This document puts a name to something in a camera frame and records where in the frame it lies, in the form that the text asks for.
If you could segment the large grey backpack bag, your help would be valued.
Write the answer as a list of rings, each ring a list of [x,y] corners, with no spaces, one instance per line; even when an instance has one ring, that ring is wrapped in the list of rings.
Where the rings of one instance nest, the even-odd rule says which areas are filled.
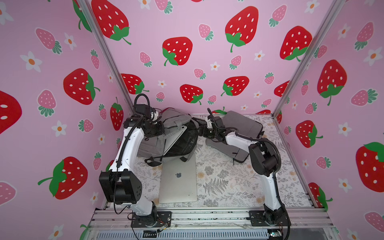
[[[209,146],[215,147],[238,163],[243,163],[249,156],[249,153],[238,147],[224,146],[227,143],[224,132],[228,128],[220,117],[197,119],[174,108],[167,108],[161,111],[159,121],[152,122],[143,118],[137,129],[144,133],[142,141],[135,141],[140,144],[137,156],[144,157],[151,167],[175,159],[189,161],[196,149],[198,136],[207,138]]]

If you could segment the grey laptop sleeve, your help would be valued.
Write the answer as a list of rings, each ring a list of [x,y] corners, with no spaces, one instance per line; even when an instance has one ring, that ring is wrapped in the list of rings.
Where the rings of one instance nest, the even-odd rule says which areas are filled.
[[[255,120],[243,116],[237,112],[229,111],[222,117],[225,127],[238,129],[238,133],[247,137],[259,138],[262,136],[263,125]]]

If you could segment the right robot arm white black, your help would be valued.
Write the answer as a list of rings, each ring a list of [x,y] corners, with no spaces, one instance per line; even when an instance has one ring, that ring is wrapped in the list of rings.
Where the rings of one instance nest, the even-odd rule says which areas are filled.
[[[225,125],[223,118],[214,116],[210,109],[208,112],[209,115],[204,120],[193,118],[198,124],[199,135],[246,152],[254,171],[261,176],[265,196],[262,219],[270,226],[276,226],[285,220],[290,226],[277,182],[277,172],[282,165],[281,156],[276,145],[262,137],[263,125],[233,111],[225,115],[233,118],[230,124]]]

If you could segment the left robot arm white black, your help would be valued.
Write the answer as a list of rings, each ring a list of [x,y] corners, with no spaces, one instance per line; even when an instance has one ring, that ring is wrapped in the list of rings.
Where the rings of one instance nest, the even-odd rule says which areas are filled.
[[[159,113],[150,105],[145,94],[138,94],[134,101],[133,115],[124,122],[124,136],[114,163],[108,171],[101,172],[99,182],[108,203],[114,206],[127,204],[135,216],[149,221],[157,220],[156,205],[142,195],[142,183],[134,174],[139,147],[145,138],[160,136],[164,125]]]

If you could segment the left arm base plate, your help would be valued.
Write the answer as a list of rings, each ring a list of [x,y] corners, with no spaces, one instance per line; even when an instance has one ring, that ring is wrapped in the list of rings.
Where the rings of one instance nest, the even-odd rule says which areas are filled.
[[[155,215],[138,216],[136,213],[132,215],[132,228],[162,228],[169,227],[172,221],[172,212],[160,211]]]

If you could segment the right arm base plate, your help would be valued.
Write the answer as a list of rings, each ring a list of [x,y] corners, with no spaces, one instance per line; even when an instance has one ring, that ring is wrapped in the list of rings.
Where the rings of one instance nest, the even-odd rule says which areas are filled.
[[[276,211],[249,211],[246,220],[251,222],[253,227],[290,227],[288,213],[283,209]]]

